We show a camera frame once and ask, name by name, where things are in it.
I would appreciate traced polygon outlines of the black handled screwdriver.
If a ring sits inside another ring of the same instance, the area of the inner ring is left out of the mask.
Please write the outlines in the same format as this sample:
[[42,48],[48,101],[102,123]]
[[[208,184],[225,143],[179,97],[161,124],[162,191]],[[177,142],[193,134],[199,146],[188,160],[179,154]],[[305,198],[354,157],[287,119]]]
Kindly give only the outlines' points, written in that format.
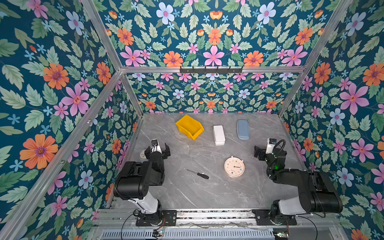
[[207,176],[207,175],[205,175],[205,174],[198,173],[198,172],[194,172],[194,171],[189,170],[189,169],[187,169],[187,171],[189,171],[189,172],[191,172],[191,173],[193,173],[193,174],[195,174],[195,175],[197,175],[197,176],[199,176],[199,177],[201,177],[201,178],[203,178],[203,179],[206,179],[206,180],[208,180],[208,179],[210,178],[209,176]]

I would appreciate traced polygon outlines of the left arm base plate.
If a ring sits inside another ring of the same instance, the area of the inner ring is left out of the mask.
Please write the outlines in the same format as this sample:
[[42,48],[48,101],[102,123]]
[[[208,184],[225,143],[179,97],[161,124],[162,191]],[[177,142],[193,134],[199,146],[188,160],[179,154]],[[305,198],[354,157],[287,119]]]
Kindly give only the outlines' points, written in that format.
[[161,210],[154,214],[139,213],[136,221],[137,227],[175,226],[177,220],[176,210]]

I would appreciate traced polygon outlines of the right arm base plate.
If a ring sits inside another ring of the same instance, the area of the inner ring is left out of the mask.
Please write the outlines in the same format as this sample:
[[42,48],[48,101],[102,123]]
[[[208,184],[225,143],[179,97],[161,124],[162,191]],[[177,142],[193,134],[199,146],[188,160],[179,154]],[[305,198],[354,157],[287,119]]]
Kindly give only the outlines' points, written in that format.
[[270,210],[252,210],[258,226],[296,226],[297,221],[293,215],[278,215]]

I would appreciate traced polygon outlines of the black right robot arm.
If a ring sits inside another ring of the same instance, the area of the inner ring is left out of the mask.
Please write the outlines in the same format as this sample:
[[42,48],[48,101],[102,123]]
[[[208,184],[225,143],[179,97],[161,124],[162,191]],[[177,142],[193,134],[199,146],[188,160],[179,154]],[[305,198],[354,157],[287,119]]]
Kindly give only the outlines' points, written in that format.
[[298,195],[286,200],[275,200],[270,209],[271,218],[311,213],[341,213],[343,203],[337,190],[325,173],[285,168],[287,152],[274,147],[271,153],[255,146],[254,157],[267,164],[267,177],[275,184],[297,187]]

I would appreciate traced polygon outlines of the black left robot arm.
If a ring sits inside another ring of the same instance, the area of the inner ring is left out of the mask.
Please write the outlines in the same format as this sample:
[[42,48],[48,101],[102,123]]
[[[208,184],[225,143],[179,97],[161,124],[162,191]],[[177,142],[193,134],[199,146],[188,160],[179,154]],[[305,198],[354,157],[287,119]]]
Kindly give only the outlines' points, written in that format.
[[114,196],[136,205],[141,213],[152,215],[159,212],[161,203],[149,191],[150,186],[162,186],[165,180],[164,160],[171,155],[165,144],[161,149],[158,140],[152,140],[144,151],[146,161],[126,162],[119,172],[114,188]]

